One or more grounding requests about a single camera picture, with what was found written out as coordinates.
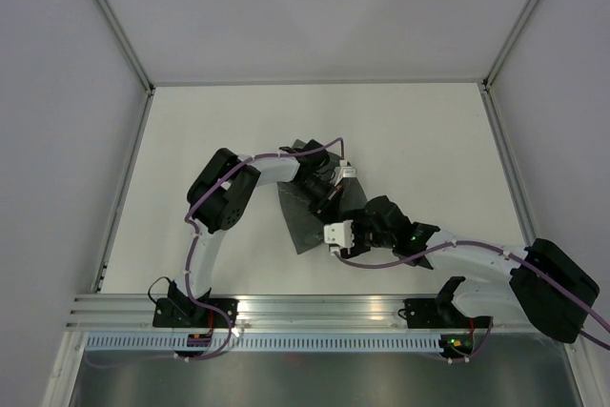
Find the grey cloth napkin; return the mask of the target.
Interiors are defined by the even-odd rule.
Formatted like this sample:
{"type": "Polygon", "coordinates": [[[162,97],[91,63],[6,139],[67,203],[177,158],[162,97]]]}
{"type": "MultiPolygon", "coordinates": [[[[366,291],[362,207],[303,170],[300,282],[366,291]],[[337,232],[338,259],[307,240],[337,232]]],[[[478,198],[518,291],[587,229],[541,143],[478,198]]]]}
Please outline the grey cloth napkin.
{"type": "MultiPolygon", "coordinates": [[[[322,170],[321,176],[332,178],[334,181],[335,168],[338,166],[340,156],[328,153],[330,164],[322,170]]],[[[313,216],[308,209],[308,200],[293,181],[277,184],[280,209],[298,254],[306,253],[324,243],[323,228],[325,225],[337,222],[343,214],[360,209],[366,204],[366,194],[357,178],[343,179],[339,184],[344,186],[344,194],[339,203],[338,217],[313,216]]]]}

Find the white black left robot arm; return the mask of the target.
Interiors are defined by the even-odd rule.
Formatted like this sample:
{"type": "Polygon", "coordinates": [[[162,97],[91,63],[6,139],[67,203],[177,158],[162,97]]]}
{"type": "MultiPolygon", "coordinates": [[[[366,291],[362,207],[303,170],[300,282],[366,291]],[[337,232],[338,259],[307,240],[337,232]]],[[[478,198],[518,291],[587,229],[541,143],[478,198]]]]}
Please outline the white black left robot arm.
{"type": "Polygon", "coordinates": [[[245,213],[255,188],[268,184],[296,186],[308,211],[324,224],[338,217],[346,181],[356,176],[344,158],[329,178],[331,165],[326,145],[312,140],[298,149],[283,147],[273,153],[238,155],[221,148],[187,191],[185,222],[193,227],[193,242],[186,266],[171,283],[168,299],[175,316],[186,326],[202,324],[208,315],[205,301],[212,288],[212,273],[225,233],[245,213]]]}

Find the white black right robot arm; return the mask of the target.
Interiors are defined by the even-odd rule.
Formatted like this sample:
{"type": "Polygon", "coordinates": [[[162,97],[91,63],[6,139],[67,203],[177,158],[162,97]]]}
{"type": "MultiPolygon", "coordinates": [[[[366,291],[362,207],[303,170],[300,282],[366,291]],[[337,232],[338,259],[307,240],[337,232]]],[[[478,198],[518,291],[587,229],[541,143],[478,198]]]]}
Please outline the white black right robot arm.
{"type": "Polygon", "coordinates": [[[355,250],[390,250],[399,263],[451,273],[435,303],[437,319],[456,326],[468,317],[529,322],[562,343],[574,342],[600,294],[599,285],[554,242],[530,246],[470,240],[410,220],[387,196],[345,213],[355,250]]]}

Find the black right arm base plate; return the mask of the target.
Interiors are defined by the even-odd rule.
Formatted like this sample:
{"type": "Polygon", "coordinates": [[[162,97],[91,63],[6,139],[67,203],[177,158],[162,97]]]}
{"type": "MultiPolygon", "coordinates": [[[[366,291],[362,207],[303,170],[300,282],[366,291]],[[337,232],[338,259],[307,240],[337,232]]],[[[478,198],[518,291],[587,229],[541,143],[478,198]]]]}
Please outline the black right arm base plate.
{"type": "Polygon", "coordinates": [[[437,303],[434,298],[411,297],[403,300],[403,305],[396,312],[397,316],[407,322],[409,329],[487,329],[491,317],[468,317],[459,312],[451,303],[437,303]]]}

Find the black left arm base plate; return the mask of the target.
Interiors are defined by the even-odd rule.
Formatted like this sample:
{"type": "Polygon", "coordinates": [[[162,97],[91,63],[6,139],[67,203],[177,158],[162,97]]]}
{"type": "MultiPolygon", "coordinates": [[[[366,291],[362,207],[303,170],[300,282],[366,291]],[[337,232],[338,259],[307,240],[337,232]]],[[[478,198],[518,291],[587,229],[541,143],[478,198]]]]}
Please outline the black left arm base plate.
{"type": "Polygon", "coordinates": [[[152,326],[163,329],[228,329],[229,325],[235,325],[238,315],[238,303],[235,298],[210,297],[206,293],[197,301],[206,304],[201,307],[193,303],[185,294],[181,293],[176,282],[166,276],[158,280],[168,282],[168,291],[165,296],[153,298],[151,289],[147,291],[149,300],[154,304],[152,326]]]}

